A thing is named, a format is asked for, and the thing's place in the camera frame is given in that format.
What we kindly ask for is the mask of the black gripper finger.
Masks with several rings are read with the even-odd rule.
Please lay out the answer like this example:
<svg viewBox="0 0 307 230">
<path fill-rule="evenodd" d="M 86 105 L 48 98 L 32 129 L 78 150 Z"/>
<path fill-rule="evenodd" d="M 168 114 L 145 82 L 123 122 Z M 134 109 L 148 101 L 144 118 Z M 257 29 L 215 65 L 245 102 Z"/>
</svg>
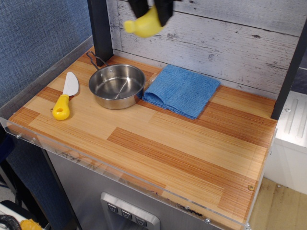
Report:
<svg viewBox="0 0 307 230">
<path fill-rule="evenodd" d="M 176 0 L 154 1 L 161 26 L 165 26 L 168 20 L 173 16 L 174 1 Z"/>
<path fill-rule="evenodd" d="M 128 0 L 136 18 L 144 16 L 149 11 L 147 0 Z"/>
</svg>

